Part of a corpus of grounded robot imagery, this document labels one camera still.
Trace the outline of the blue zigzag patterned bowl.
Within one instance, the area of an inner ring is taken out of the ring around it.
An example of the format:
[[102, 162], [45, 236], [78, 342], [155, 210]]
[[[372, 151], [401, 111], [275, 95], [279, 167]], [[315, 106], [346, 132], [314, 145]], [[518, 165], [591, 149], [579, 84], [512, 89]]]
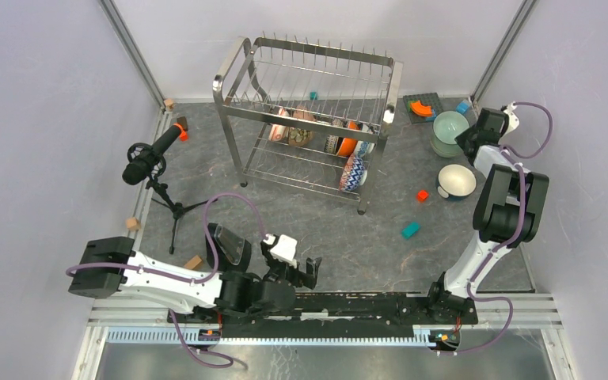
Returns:
[[364, 160], [356, 154], [351, 154], [343, 168], [339, 190], [353, 192], [358, 190], [367, 178], [367, 169]]

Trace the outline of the steel two-tier dish rack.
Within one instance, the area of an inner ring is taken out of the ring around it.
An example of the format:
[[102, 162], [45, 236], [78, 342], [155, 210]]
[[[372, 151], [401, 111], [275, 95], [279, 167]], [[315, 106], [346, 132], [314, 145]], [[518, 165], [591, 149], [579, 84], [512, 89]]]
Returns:
[[241, 186], [264, 181], [367, 211], [404, 66], [387, 54], [240, 36], [212, 83]]

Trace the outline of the pale green ceramic bowl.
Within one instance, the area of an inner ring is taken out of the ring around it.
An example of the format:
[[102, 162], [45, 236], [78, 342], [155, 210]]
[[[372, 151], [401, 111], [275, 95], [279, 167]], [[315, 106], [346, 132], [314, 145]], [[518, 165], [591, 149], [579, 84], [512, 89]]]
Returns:
[[436, 136], [432, 136], [430, 144], [434, 152], [442, 158], [454, 158], [462, 154], [462, 149], [456, 144], [442, 142]]

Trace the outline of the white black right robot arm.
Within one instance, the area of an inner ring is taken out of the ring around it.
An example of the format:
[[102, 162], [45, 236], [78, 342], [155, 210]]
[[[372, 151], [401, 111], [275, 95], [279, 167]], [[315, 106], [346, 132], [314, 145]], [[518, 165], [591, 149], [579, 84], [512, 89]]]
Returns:
[[477, 288], [493, 266], [538, 232], [549, 178], [525, 169], [523, 155], [500, 141], [518, 128], [515, 110], [520, 106], [517, 101], [500, 109], [483, 108], [477, 122], [455, 138], [485, 183], [474, 209], [470, 243], [427, 294], [426, 314], [436, 323], [472, 313]]

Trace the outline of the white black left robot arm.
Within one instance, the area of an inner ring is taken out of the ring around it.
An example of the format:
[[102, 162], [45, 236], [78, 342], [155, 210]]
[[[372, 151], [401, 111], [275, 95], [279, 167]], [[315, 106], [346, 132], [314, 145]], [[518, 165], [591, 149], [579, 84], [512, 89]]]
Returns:
[[320, 257], [296, 260], [297, 241], [269, 234], [260, 243], [268, 272], [248, 270], [252, 246], [243, 237], [214, 237], [207, 242], [211, 270], [201, 272], [163, 263], [136, 251], [128, 237], [90, 241], [80, 264], [66, 270], [68, 291], [103, 299], [116, 293], [163, 305], [178, 314], [208, 322], [216, 312], [251, 317], [292, 310], [300, 287], [317, 285]]

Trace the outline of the wooden block under arm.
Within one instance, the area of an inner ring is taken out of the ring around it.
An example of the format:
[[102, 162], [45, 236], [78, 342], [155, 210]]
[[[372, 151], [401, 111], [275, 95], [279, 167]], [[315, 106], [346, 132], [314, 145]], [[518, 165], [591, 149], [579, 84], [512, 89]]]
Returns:
[[200, 256], [195, 255], [184, 264], [184, 268], [192, 271], [198, 271], [203, 267], [203, 265], [204, 260]]

